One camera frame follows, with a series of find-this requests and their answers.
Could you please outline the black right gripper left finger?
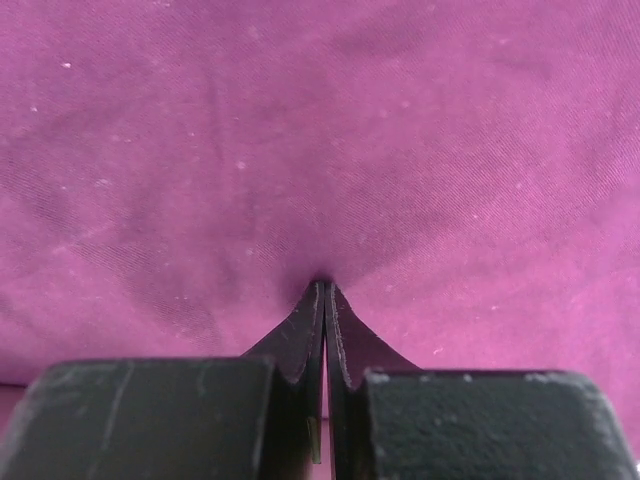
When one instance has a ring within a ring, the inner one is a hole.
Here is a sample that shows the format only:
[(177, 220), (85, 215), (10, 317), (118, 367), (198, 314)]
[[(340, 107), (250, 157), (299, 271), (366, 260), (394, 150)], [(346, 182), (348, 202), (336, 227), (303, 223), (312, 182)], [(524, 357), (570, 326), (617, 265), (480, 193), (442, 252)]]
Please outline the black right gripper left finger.
[(5, 479), (305, 479), (321, 457), (324, 285), (238, 357), (67, 362), (27, 390)]

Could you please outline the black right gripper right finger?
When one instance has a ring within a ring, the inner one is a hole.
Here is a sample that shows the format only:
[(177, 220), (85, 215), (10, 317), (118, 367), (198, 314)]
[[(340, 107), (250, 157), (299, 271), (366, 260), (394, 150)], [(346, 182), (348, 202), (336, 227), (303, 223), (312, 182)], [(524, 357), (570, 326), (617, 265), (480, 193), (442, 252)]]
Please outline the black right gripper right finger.
[(554, 370), (425, 370), (324, 294), (337, 479), (635, 479), (608, 398)]

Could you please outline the purple cloth mat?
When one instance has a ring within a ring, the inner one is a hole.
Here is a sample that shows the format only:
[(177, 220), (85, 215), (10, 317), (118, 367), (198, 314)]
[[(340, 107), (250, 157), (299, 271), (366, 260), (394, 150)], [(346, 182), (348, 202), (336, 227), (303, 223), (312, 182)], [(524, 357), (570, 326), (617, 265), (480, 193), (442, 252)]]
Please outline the purple cloth mat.
[(1, 378), (315, 276), (422, 365), (639, 363), (635, 1), (5, 1)]

